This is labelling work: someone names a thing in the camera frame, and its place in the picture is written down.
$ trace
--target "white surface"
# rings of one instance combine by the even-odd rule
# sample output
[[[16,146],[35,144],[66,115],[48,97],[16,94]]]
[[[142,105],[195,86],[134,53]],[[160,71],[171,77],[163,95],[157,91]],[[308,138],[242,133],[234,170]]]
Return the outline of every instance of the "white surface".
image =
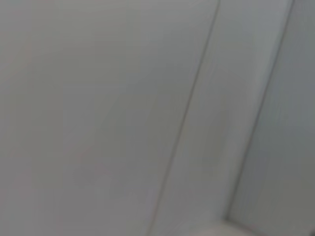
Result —
[[[0,1],[0,235],[145,234],[216,6]]]
[[[290,0],[222,0],[152,236],[221,219]]]
[[[209,229],[187,236],[254,236],[252,233],[242,230],[228,223],[215,224]]]
[[[315,1],[295,1],[231,218],[267,236],[315,230]]]

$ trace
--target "white wall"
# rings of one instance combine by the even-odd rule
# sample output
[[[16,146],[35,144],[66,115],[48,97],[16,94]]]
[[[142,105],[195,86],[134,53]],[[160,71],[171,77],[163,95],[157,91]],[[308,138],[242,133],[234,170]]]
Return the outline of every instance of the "white wall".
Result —
[[[153,236],[182,236],[226,214],[290,4],[221,1]]]
[[[224,215],[289,0],[222,0],[152,235]],[[0,2],[0,235],[144,236],[216,0]]]
[[[0,1],[0,235],[145,235],[216,6]]]
[[[296,0],[230,218],[267,236],[315,230],[315,1]]]

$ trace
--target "dark line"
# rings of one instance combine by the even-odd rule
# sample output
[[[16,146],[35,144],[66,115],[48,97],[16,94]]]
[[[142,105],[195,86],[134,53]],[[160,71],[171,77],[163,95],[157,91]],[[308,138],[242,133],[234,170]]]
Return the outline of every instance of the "dark line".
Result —
[[[229,206],[227,208],[227,214],[226,214],[227,216],[225,218],[227,221],[235,222],[235,220],[232,220],[230,218],[230,214],[231,214],[231,211],[232,211],[232,206],[233,206],[233,204],[235,202],[235,197],[237,195],[237,190],[238,190],[238,188],[240,186],[240,183],[241,183],[242,173],[243,173],[243,170],[245,168],[245,163],[246,163],[246,160],[248,158],[250,145],[252,144],[253,136],[254,136],[255,130],[257,128],[257,124],[258,124],[258,120],[259,120],[259,117],[260,117],[260,114],[261,114],[261,110],[262,110],[262,107],[263,107],[263,105],[265,103],[265,98],[266,98],[267,90],[268,90],[268,88],[270,86],[271,77],[274,74],[275,67],[276,67],[276,64],[277,64],[277,60],[278,60],[278,57],[279,57],[279,54],[280,54],[280,50],[282,48],[282,44],[283,44],[283,41],[284,41],[284,36],[286,35],[286,32],[287,32],[287,26],[288,26],[288,22],[289,22],[289,17],[290,17],[290,15],[292,13],[294,2],[295,2],[295,0],[292,0],[291,5],[289,7],[289,11],[288,11],[286,19],[285,19],[283,33],[282,33],[282,36],[281,36],[281,39],[280,39],[280,42],[279,42],[279,46],[277,48],[277,52],[276,52],[276,55],[275,55],[274,60],[273,60],[273,65],[272,65],[272,68],[271,68],[271,71],[270,71],[270,74],[269,74],[269,77],[268,77],[268,80],[267,80],[267,84],[266,84],[265,90],[264,90],[262,98],[261,98],[261,102],[260,102],[260,105],[259,105],[259,109],[258,109],[256,118],[255,118],[255,122],[254,122],[254,125],[252,127],[252,132],[251,132],[251,135],[250,135],[250,138],[248,140],[247,147],[246,147],[246,150],[245,150],[245,153],[244,153],[244,157],[243,157],[243,160],[242,160],[240,171],[239,171],[239,174],[238,174],[238,176],[236,178],[235,187],[234,187],[234,190],[233,190],[231,198],[230,198],[231,199],[230,200],[230,204],[229,204]]]
[[[215,11],[213,20],[212,20],[211,25],[210,25],[209,33],[207,35],[206,43],[205,43],[203,52],[201,54],[199,66],[198,66],[198,69],[197,69],[197,72],[196,72],[196,76],[195,76],[195,79],[193,81],[191,90],[189,92],[189,97],[188,97],[187,105],[185,107],[184,115],[183,115],[183,118],[182,118],[182,120],[180,122],[180,128],[179,128],[179,131],[178,131],[178,133],[176,135],[176,139],[175,139],[175,143],[174,143],[174,146],[172,148],[172,151],[171,151],[170,159],[169,159],[169,161],[167,163],[166,171],[165,171],[165,174],[164,174],[164,177],[163,177],[163,181],[162,181],[162,184],[161,184],[161,189],[160,189],[160,191],[158,193],[157,204],[156,204],[156,206],[154,208],[154,211],[153,211],[153,217],[151,219],[151,222],[149,224],[149,227],[148,227],[148,230],[147,230],[145,236],[150,236],[152,234],[152,231],[153,231],[153,228],[154,228],[157,216],[158,216],[159,206],[160,206],[162,197],[164,195],[164,191],[165,191],[165,187],[166,187],[166,183],[167,183],[170,171],[171,171],[172,166],[173,166],[176,150],[177,150],[177,147],[178,147],[178,144],[179,144],[179,140],[180,140],[183,128],[184,128],[184,124],[185,124],[186,116],[187,116],[187,113],[188,113],[188,110],[189,110],[189,106],[190,106],[190,103],[191,103],[192,95],[193,95],[193,92],[194,92],[194,89],[195,89],[195,86],[196,86],[197,79],[199,77],[201,65],[203,64],[203,61],[204,61],[204,58],[205,58],[205,55],[206,55],[206,52],[207,52],[207,49],[208,49],[208,45],[209,45],[210,37],[211,37],[212,31],[213,31],[213,28],[214,28],[214,25],[215,25],[215,21],[217,19],[218,11],[219,11],[219,8],[220,8],[220,2],[221,2],[221,0],[218,0],[217,6],[216,6],[216,11]]]

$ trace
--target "gray surface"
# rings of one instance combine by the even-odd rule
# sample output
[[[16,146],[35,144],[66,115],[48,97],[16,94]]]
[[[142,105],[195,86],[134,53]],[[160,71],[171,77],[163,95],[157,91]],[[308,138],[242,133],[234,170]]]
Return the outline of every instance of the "gray surface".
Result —
[[[143,236],[216,0],[0,1],[0,235]]]
[[[222,0],[152,236],[226,214],[289,0]]]
[[[315,1],[297,0],[230,213],[267,236],[315,229]]]
[[[185,234],[183,236],[255,236],[236,225],[226,222],[219,222],[209,226],[206,230]]]

